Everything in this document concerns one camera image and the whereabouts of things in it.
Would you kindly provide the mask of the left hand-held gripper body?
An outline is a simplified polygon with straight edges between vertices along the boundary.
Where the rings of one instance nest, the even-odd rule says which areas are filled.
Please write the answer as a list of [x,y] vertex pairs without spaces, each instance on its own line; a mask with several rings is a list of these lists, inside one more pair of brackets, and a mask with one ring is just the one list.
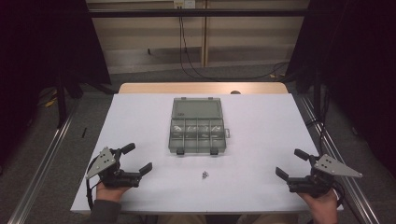
[[106,187],[137,188],[141,180],[139,173],[127,173],[120,168],[120,148],[104,147],[92,160],[86,174],[86,181],[98,175]]

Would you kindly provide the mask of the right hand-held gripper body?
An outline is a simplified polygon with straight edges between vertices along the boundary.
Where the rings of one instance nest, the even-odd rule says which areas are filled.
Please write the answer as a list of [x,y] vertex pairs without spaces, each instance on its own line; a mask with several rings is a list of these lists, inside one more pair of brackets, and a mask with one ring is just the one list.
[[336,176],[362,178],[363,174],[348,167],[328,154],[310,155],[310,174],[305,177],[289,177],[290,192],[307,193],[317,198],[326,194],[335,183]]

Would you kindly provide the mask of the grey transparent compartment box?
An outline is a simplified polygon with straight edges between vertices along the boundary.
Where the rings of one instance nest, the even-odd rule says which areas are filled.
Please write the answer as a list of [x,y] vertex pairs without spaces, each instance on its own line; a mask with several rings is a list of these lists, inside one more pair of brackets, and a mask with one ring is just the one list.
[[175,98],[168,148],[171,153],[219,155],[227,147],[220,98]]

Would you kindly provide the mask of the person's left hand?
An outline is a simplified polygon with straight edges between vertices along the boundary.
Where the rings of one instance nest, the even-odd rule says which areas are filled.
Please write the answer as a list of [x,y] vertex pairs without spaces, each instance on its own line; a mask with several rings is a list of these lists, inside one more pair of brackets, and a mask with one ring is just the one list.
[[103,183],[99,183],[96,186],[96,200],[119,203],[122,195],[129,189],[129,187],[106,187]]

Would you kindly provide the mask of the person's right hand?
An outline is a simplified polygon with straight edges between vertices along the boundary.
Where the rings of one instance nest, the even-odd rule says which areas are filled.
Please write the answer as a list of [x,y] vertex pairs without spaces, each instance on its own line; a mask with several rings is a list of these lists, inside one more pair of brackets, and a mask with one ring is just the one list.
[[318,198],[307,193],[299,193],[299,196],[308,205],[313,224],[338,224],[337,196],[332,189]]

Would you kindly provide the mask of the white table board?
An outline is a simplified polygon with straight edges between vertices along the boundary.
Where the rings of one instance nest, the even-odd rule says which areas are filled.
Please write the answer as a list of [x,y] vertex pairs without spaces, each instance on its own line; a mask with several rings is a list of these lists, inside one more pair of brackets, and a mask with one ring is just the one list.
[[[146,214],[246,214],[300,212],[304,201],[276,176],[306,176],[308,162],[294,155],[317,149],[291,94],[222,94],[231,136],[218,156],[185,154],[168,148],[172,94],[118,94],[113,98],[95,151],[135,143],[121,157],[135,172],[151,162],[151,172],[121,199],[126,212]],[[202,172],[209,177],[202,179]]]

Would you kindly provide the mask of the wooden table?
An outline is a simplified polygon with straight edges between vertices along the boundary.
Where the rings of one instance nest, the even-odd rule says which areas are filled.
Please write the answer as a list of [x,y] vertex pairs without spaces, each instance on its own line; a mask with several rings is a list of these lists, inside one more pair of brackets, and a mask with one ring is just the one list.
[[280,82],[166,82],[124,83],[119,93],[283,94],[288,90]]

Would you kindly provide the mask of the yellow floor tape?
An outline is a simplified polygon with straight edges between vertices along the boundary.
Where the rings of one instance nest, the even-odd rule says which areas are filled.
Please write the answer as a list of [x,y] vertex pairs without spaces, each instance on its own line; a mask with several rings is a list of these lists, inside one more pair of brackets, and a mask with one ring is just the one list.
[[44,103],[44,107],[50,107],[54,105],[54,103],[57,100],[57,97],[58,97],[58,92],[55,90],[51,95],[51,97],[49,98],[49,100],[46,103]]

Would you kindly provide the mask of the black curtain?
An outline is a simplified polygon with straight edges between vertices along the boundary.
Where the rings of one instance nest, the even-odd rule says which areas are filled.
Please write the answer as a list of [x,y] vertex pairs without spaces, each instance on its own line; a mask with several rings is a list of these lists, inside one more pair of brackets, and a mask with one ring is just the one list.
[[0,166],[15,152],[39,93],[62,83],[108,84],[86,0],[0,0]]
[[396,178],[396,0],[308,0],[287,74],[318,78]]

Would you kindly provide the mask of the black horizontal bar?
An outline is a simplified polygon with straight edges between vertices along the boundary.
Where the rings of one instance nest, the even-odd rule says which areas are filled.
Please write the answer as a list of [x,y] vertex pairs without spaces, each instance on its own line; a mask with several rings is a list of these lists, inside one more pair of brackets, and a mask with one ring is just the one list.
[[255,9],[152,9],[152,10],[110,10],[90,9],[93,18],[148,18],[148,17],[301,17],[309,15],[308,10],[255,10]]

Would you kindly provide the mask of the aluminium floor rail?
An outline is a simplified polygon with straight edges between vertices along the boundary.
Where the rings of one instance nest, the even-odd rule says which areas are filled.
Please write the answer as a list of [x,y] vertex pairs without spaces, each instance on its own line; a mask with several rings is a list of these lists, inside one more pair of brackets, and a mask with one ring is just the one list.
[[78,105],[79,100],[74,100],[71,103],[70,108],[66,111],[66,118],[62,122],[62,125],[56,130],[42,161],[33,175],[33,179],[30,181],[27,190],[22,194],[22,197],[7,224],[24,224],[32,209],[37,194],[43,186],[44,180],[47,177],[57,151],[67,134],[71,121],[76,114]]
[[[323,151],[327,152],[340,162],[345,162],[329,132],[322,124],[318,123],[318,116],[314,112],[313,103],[307,96],[302,96],[301,102],[304,106],[304,112],[310,119],[315,121],[313,126],[319,135],[319,142],[322,145]],[[360,223],[380,224],[373,207],[369,203],[358,182],[353,177],[342,177],[341,182],[343,183],[347,194],[351,198],[350,202],[356,207],[355,212],[358,215]]]

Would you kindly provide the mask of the wooden vertical post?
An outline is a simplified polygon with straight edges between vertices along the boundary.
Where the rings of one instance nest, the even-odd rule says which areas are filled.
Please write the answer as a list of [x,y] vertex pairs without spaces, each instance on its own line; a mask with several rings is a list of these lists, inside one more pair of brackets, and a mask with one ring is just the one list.
[[[202,9],[207,9],[208,0],[202,0]],[[201,48],[201,65],[207,67],[208,63],[208,34],[207,34],[207,17],[202,18],[202,48]]]

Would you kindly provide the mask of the white wall socket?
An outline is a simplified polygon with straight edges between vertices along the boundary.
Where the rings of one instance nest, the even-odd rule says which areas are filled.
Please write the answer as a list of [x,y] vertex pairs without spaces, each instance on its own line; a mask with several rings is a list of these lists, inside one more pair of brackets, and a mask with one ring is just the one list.
[[195,0],[174,0],[175,9],[195,9]]

